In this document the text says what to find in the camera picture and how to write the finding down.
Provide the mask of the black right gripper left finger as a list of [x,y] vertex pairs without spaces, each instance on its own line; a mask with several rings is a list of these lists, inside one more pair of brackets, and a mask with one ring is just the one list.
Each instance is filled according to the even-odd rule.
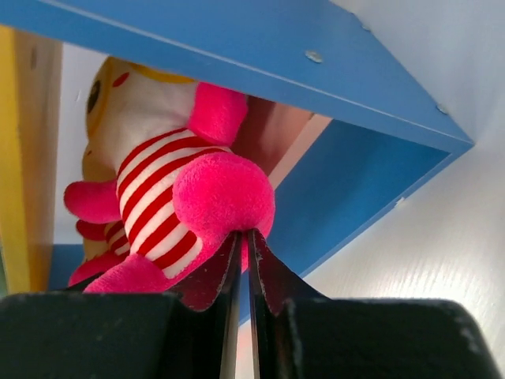
[[241,236],[170,291],[51,291],[1,302],[4,378],[232,378]]

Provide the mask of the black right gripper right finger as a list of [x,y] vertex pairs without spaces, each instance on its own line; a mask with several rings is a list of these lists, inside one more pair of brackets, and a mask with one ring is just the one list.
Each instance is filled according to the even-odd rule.
[[473,317],[442,299],[322,295],[248,235],[257,378],[497,378]]

